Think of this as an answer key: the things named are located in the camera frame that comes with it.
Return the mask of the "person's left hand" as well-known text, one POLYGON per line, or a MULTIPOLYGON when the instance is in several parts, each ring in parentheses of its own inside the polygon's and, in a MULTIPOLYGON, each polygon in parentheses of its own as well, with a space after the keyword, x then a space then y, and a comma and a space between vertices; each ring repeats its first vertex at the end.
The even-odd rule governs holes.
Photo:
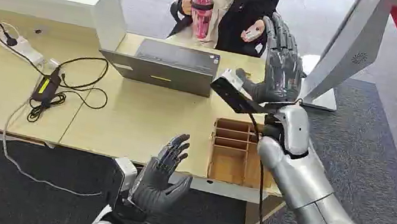
POLYGON ((262 19, 258 19, 256 22, 254 22, 254 24, 242 31, 241 38, 246 43, 255 41, 263 34, 264 28, 264 21, 262 19))

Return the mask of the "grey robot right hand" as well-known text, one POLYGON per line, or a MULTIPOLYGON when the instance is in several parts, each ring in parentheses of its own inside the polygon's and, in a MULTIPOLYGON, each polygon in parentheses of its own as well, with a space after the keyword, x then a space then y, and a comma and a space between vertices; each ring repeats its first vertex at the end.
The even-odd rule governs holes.
POLYGON ((305 76, 295 37, 278 12, 272 13, 271 17, 263 17, 263 22, 267 34, 264 81, 251 81, 240 68, 235 74, 256 103, 293 102, 305 76))

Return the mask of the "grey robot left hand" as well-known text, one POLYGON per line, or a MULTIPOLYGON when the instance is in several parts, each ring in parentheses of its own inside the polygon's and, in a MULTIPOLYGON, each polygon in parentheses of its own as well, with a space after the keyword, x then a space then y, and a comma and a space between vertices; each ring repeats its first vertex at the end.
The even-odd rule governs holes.
POLYGON ((189 139, 189 134, 177 135, 151 157, 130 189, 128 200, 131 203, 145 213, 161 213, 189 191, 193 181, 190 174, 175 184, 169 184, 177 166, 188 157, 189 139))

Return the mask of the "person's right hand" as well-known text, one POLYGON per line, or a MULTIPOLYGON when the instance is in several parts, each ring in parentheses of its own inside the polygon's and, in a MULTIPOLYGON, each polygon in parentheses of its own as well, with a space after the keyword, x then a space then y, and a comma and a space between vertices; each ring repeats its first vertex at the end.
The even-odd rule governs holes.
POLYGON ((181 0, 179 10, 183 16, 191 16, 191 14, 192 14, 192 0, 181 0))

